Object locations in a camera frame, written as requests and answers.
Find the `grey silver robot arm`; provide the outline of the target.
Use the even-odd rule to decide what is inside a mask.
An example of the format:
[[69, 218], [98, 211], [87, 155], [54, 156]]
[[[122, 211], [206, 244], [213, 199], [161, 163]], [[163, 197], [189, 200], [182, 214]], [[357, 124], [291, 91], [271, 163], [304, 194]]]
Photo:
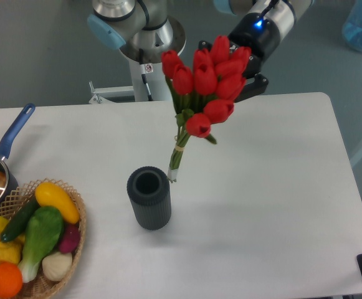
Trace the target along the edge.
[[[248, 80], [238, 102], [265, 92], [269, 81], [261, 74], [262, 64], [272, 55], [312, 1], [214, 1], [223, 13], [241, 15], [242, 20], [228, 35], [230, 50], [252, 49], [243, 75]], [[106, 103], [109, 98], [133, 97], [136, 102], [170, 100], [162, 71], [161, 54], [180, 54], [186, 33], [168, 15], [166, 1], [93, 1], [87, 24], [94, 36], [128, 60], [132, 85], [91, 88], [90, 103]]]

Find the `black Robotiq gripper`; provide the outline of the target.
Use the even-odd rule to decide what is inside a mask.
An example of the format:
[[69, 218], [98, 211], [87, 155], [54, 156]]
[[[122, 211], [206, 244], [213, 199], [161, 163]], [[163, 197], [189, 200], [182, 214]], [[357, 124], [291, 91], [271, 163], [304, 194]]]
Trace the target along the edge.
[[[269, 84], [269, 80], [260, 72], [262, 64], [269, 58], [280, 44], [280, 30], [274, 21], [261, 17], [259, 13], [246, 14], [236, 27], [228, 35], [232, 45], [237, 48], [250, 47], [251, 57], [245, 68], [244, 75], [254, 80], [247, 83], [241, 93], [235, 99], [236, 103], [263, 94]], [[200, 40], [199, 50], [212, 49], [212, 43]]]

